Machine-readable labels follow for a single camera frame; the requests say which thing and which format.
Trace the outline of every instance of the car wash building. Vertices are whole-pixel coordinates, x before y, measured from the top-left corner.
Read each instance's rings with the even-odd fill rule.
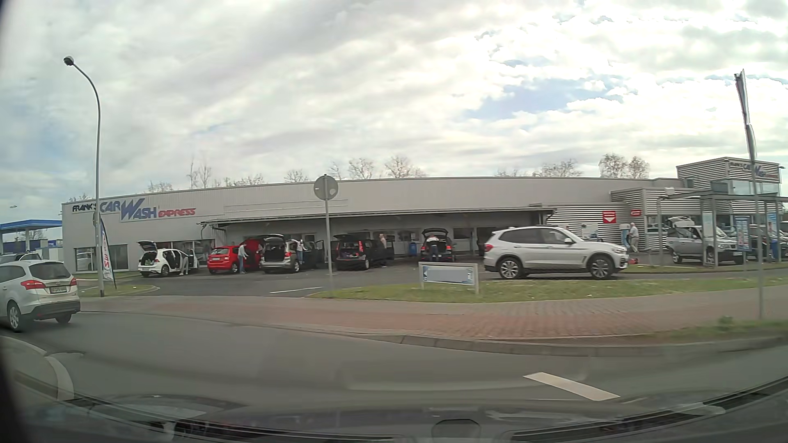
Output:
[[[641,248],[656,244],[656,202],[666,188],[697,192],[711,183],[731,194],[748,192],[751,169],[740,158],[715,158],[678,166],[678,178],[646,180],[598,177],[425,177],[340,181],[329,201],[332,235],[386,236],[398,256],[422,242],[427,228],[445,228],[458,254],[477,255],[497,229],[562,225],[580,236],[619,243],[622,228],[641,229]],[[780,166],[758,162],[758,191],[779,195]],[[280,233],[325,242],[324,203],[313,184],[260,184],[189,189],[101,199],[99,210],[115,270],[135,270],[139,240],[160,248],[194,249],[204,265],[210,250],[247,238]],[[662,215],[701,216],[699,199],[663,201]],[[760,213],[782,208],[762,203]],[[63,248],[71,271],[95,268],[94,203],[63,203]],[[718,223],[734,214],[756,215],[754,202],[726,202]]]

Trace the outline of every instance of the frank's car wash express sign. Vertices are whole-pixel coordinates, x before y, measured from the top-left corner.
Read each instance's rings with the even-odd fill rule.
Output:
[[[120,213],[121,222],[137,222],[153,218],[191,217],[197,215],[197,208],[185,207],[177,209],[162,209],[160,207],[146,206],[145,197],[128,200],[110,200],[101,202],[98,210],[102,214]],[[92,212],[95,203],[81,203],[71,206],[71,212]]]

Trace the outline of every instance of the road marking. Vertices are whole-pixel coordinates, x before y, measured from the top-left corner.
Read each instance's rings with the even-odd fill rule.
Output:
[[[54,371],[55,380],[57,380],[56,382],[58,384],[58,400],[73,400],[74,382],[71,380],[71,376],[65,369],[65,366],[63,366],[63,363],[60,363],[60,360],[54,358],[53,356],[46,356],[46,351],[39,348],[38,346],[35,346],[34,344],[28,343],[27,341],[18,340],[16,338],[7,336],[0,336],[0,338],[22,344],[32,349],[34,352],[40,354],[50,364],[50,366],[52,366],[52,370]]]
[[[281,294],[283,292],[298,292],[298,291],[306,291],[308,289],[320,289],[322,286],[315,286],[313,288],[301,288],[301,289],[288,289],[287,291],[271,291],[269,294]]]
[[[597,389],[593,386],[583,385],[582,383],[576,382],[574,380],[559,377],[557,375],[547,374],[545,372],[535,372],[533,374],[523,375],[523,377],[578,394],[579,396],[583,396],[589,400],[602,401],[619,397],[614,393],[609,393],[608,391],[603,391],[602,389]]]

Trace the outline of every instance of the road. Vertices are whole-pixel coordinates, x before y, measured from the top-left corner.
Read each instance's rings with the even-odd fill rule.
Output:
[[[80,313],[67,326],[46,321],[28,333],[0,333],[57,359],[78,393],[187,394],[282,408],[387,399],[584,400],[524,377],[539,372],[621,397],[729,392],[780,378],[788,367],[788,348],[688,361],[517,356],[137,314]]]

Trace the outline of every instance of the sky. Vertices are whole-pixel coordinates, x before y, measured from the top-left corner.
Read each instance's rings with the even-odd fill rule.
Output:
[[[24,0],[0,22],[0,222],[59,218],[150,181],[400,154],[430,176],[484,176],[602,154],[651,177],[746,156],[788,163],[785,0]]]

